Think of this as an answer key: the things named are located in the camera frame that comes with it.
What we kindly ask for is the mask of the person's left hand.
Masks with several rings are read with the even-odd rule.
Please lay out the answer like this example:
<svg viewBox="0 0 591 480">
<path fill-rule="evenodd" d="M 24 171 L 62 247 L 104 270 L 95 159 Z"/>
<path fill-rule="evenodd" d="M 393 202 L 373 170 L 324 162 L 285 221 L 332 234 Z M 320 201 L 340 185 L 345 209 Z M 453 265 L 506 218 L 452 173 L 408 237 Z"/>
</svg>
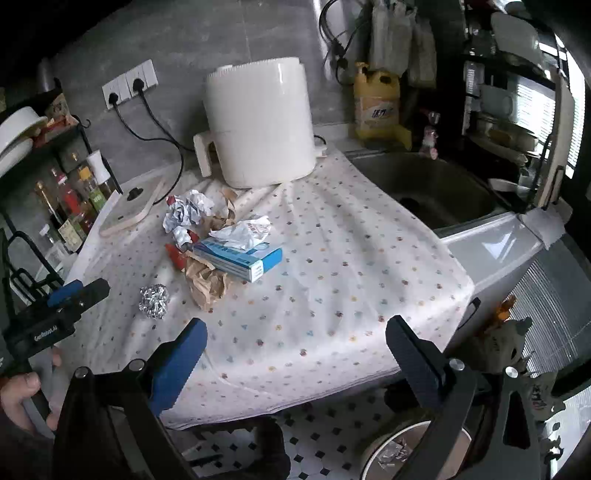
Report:
<svg viewBox="0 0 591 480">
<path fill-rule="evenodd" d="M 54 370 L 61 375 L 61 351 L 52 347 L 38 355 L 40 369 L 1 379 L 1 411 L 20 430 L 46 435 L 55 431 L 65 390 L 54 386 Z"/>
</svg>

